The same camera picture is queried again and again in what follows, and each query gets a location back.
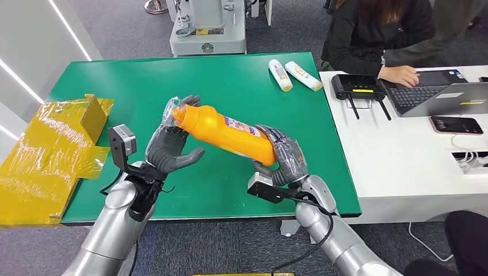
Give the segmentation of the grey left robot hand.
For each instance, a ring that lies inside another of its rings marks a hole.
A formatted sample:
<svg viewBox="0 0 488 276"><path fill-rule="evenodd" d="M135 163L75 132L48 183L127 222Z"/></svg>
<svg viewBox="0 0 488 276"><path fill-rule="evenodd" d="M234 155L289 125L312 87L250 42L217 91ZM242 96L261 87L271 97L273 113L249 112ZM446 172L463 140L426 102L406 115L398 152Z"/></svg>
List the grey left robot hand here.
<svg viewBox="0 0 488 276"><path fill-rule="evenodd" d="M200 97L189 95L184 99L177 97L170 99L162 113L162 121L152 134L145 151L146 163L163 174L195 164L205 154L205 150L201 147L193 149L188 154L182 153L189 133L176 126L175 119L171 116L171 109L185 104L199 107Z"/></svg>

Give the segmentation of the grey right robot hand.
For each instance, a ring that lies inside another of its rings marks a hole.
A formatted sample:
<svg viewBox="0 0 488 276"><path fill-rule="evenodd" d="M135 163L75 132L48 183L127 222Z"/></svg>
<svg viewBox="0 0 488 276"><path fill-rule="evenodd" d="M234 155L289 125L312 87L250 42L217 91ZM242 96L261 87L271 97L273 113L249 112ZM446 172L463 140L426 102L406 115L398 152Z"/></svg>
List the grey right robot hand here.
<svg viewBox="0 0 488 276"><path fill-rule="evenodd" d="M268 166L253 160L251 163L256 172L270 177L273 185L278 187L308 176L307 163L296 139L292 139L281 130L267 125L258 124L256 128L267 136L279 164L278 168L272 170Z"/></svg>

